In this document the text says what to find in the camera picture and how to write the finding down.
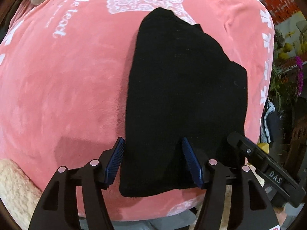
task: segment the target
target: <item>black cloth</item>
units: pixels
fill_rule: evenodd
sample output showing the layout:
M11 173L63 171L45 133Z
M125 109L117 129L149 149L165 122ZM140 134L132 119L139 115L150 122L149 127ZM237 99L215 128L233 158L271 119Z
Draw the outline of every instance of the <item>black cloth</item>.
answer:
M129 75L120 193L152 196L195 187L181 138L229 167L244 157L227 144L244 135L246 70L200 25L157 8L142 21Z
M277 107L274 104L274 102L272 102L274 107L275 107L275 111L270 112L267 116L267 126L270 132L270 139L272 143L280 143L281 142L281 125L280 122L278 120L278 114L277 114Z

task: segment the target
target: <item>yellow object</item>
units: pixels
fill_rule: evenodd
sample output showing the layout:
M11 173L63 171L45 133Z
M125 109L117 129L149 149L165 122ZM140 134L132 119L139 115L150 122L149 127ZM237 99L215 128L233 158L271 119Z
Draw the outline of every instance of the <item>yellow object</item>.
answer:
M285 38L291 37L294 34L295 34L295 31L289 32L286 34Z
M287 54L287 53L279 53L278 54L278 59L279 60L287 60L287 59L289 59L290 57L289 57L289 55Z
M265 144L265 143L260 143L260 144L257 144L257 146L262 149L265 153L269 154L269 144Z
M293 50L293 46L290 43L286 43L284 46L284 52L289 53Z

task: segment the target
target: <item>pink fleece blanket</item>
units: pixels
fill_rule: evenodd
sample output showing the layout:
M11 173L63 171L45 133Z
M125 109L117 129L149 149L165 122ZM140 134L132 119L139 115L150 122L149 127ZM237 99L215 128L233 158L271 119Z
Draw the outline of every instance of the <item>pink fleece blanket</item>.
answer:
M259 0L47 0L37 7L24 0L0 45L1 158L15 161L43 190L59 166L81 167L125 137L136 34L157 7L200 23L247 70L245 133L257 142L274 37ZM103 191L112 220L177 214L204 196L187 189L125 198L118 186L117 176ZM78 202L84 215L80 191Z

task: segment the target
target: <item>metal screw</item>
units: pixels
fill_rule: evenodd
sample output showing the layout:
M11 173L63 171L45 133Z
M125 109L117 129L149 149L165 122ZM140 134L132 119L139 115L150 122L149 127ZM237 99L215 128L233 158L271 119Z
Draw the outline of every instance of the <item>metal screw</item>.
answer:
M244 165L244 166L242 166L242 170L243 170L244 172L248 172L248 171L250 171L251 169L249 168L249 166Z
M58 168L59 173L63 173L63 172L65 172L65 170L66 170L66 167L64 167L64 166L61 166L61 167Z
M215 166L217 165L217 161L215 159L210 159L209 164L211 164L212 166Z
M99 164L98 160L91 160L90 165L91 166L97 166Z

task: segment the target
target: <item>purple flower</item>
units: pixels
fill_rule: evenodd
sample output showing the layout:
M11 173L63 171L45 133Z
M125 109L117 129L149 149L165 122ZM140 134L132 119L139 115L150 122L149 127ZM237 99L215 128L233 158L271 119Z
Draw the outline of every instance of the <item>purple flower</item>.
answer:
M298 68L298 70L297 70L297 81L296 81L296 84L297 84L296 96L299 97L300 94L303 91L303 85L304 85L303 61L298 56L296 56L295 59L296 59L296 65L297 65L297 68Z

